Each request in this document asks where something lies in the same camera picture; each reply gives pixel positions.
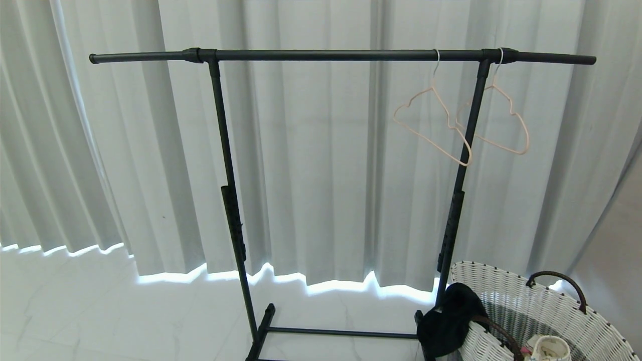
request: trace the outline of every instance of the black metal garment rack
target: black metal garment rack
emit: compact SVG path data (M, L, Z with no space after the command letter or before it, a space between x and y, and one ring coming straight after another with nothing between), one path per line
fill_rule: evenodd
M379 337L388 339L409 339L415 340L415 333L389 333L389 332L368 332L349 330L316 330L309 328L286 328L271 325L275 313L274 304L270 303L265 310L261 324L257 327L250 296L250 288L245 272L245 244L243 243L243 232L241 230L241 216L236 195L236 183L234 182L234 169L232 167L232 152L227 133L227 120L225 119L225 108L223 107L223 91L221 89L221 71L219 62L229 60L251 60L251 61L435 61L437 60L435 50L217 50L190 48L183 51L163 51L154 53L122 53L89 55L93 64L108 62L140 62L155 60L185 60L194 63L208 63L209 72L212 78L214 89L214 102L216 104L216 115L218 117L218 128L223 145L223 160L225 162L225 173L227 185L221 187L225 214L232 238L234 257L241 281L245 310L250 323L252 333L252 347L246 361L270 361L259 358L261 348L265 342L268 332L277 333L298 333L309 335L334 335L350 337ZM592 65L595 57L584 55L550 54L550 53L522 53L514 49L481 49L481 50L440 50L439 60L443 62L478 62L477 83L475 85L471 112L468 118L465 138L470 145L473 143L477 118L482 104L482 96L486 79L489 75L492 63L502 64L512 62L542 62L558 64L582 64ZM462 149L460 157L463 163L468 162L468 151ZM459 226L459 219L462 214L464 203L464 177L466 167L459 166L455 179L455 189L451 200L450 212L444 232L444 241L439 254L437 270L440 272L437 302L441 299L446 289L449 266L452 262L455 238ZM423 316L421 311L415 313L415 322Z

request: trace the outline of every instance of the white curtain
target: white curtain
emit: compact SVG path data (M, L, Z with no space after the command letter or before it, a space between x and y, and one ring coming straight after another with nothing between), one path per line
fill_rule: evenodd
M480 49L581 53L517 63L498 83L528 124L515 156L477 139L455 260L567 271L611 196L642 114L642 3L2 1L3 245L124 242L140 274L234 268L207 66L92 65L89 53L218 49ZM454 114L476 64L444 62ZM434 63L224 62L248 271L430 290L457 165L392 123ZM457 157L436 99L400 117ZM521 148L485 95L478 133Z

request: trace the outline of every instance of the clothes hanger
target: clothes hanger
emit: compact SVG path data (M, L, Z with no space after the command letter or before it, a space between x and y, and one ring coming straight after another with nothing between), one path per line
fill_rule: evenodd
M513 99L511 97L509 97L508 94L506 94L505 91L503 91L501 88L499 88L497 86L497 71L499 70L499 67L500 67L501 63L504 61L504 50L502 48L500 48L499 50L501 51L501 57L499 58L499 64L497 64L497 67L495 68L495 73L492 76L492 84L490 84L489 86L484 88L484 91L486 91L488 89L495 89L504 98L506 98L506 100L508 100L508 113L510 113L511 116L515 116L515 117L517 117L517 119L519 119L519 122L521 123L522 129L524 129L524 134L526 135L526 144L525 144L523 150L514 150L514 149L507 148L507 147L505 147L503 145L499 145L499 144L497 144L497 143L495 143L493 141L490 141L490 140L480 136L477 133L475 133L475 136L477 138L483 140L484 142L492 144L492 145L494 145L494 146L496 146L498 148L507 150L507 151L509 151L511 153L515 153L515 154L521 155L521 154L525 154L528 151L528 147L530 146L530 140L529 140L529 136L528 136L528 129L527 129L526 123L524 123L524 119L522 118L520 113L513 111ZM463 124L459 123L459 113L462 111L462 109L464 107L469 107L471 105L471 102L472 102L472 100L469 100L466 103L464 103L463 105L461 105L459 107L459 109L457 109L457 114L455 114L455 126L458 127L458 128L461 127L462 130L465 130L466 128L464 127Z
M471 163L471 160L473 159L473 151L471 150L471 145L468 144L468 142L466 141L466 137L464 136L462 131L457 127L457 125L455 125L455 126L451 126L450 125L450 112L448 111L448 108L444 104L444 101L442 101L441 96L439 96L439 92L437 92L437 88L435 88L435 73L437 73L437 68L439 68L439 62L441 60L441 55L439 54L439 50L435 49L435 51L437 52L437 65L435 66L435 70L433 70L433 76L432 76L432 78L430 80L430 88L428 88L428 89L426 89L424 91L420 91L417 94L415 94L412 98L410 98L410 101L408 101L408 104L400 105L395 110L394 114L392 114L392 120L394 120L394 122L399 124L400 126L408 129L410 132L414 133L415 135L421 137L423 140L425 140L425 141L429 142L430 144L432 144L433 146L435 146L435 148L437 148L443 154L446 154L448 157L450 157L450 159L452 159L455 162L459 163L460 165L466 167ZM442 106L444 112L446 112L446 119L447 119L446 120L446 125L448 126L449 129L457 131L459 136L464 141L464 145L466 146L466 149L468 150L468 162L467 163L463 163L462 161L460 161L459 159L454 157L452 154L450 154L447 151L445 151L442 147L438 146L435 142L433 142L432 140L428 139L426 136L420 134L418 131L414 130L413 128L410 128L410 126L408 126L406 123L403 123L402 121L397 120L397 112L399 112L399 109L401 109L401 108L410 108L410 105L412 104L412 101L414 99L416 99L418 96L420 96L422 94L426 94L426 93L431 92L431 91L433 93L435 93L435 96L437 97L437 100L439 101L439 104Z

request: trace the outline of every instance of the black cloth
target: black cloth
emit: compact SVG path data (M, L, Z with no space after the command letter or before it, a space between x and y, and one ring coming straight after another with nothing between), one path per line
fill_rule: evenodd
M488 317L482 300L473 290L463 283L448 286L443 300L417 325L417 338L428 360L446 356L462 347L468 335L468 324L475 315Z

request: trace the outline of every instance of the brown basket handle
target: brown basket handle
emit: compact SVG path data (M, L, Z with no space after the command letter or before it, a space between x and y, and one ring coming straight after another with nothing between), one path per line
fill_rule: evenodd
M496 324L495 322L492 322L490 319L486 317L479 316L479 315L473 316L473 321L487 324L490 327L497 330L499 333L501 333L508 340L508 349L513 354L513 361L524 361L524 356L522 355L519 344L517 343L517 341L515 341L513 336L509 335L508 332L506 332L506 330L501 328L500 325Z
M559 272L555 272L555 271L541 271L541 272L533 273L533 275L530 276L530 278L526 282L526 286L533 287L533 285L535 284L535 278L537 278L539 276L554 276L554 277L557 277L557 278L561 278L564 281L570 283L571 286L573 286L573 288L575 288L575 291L577 292L577 295L580 297L580 311L582 311L582 312L584 312L584 314L586 314L586 297L584 297L584 293L582 292L582 289L580 289L580 287L577 285L577 283L575 281L573 281L572 278L570 278L569 276L567 276L565 274L562 274L562 273L559 273Z

